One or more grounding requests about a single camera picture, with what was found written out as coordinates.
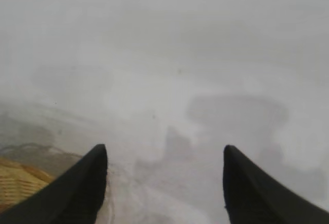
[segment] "wicker basket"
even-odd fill
[[[0,213],[27,199],[53,181],[32,166],[0,158]]]

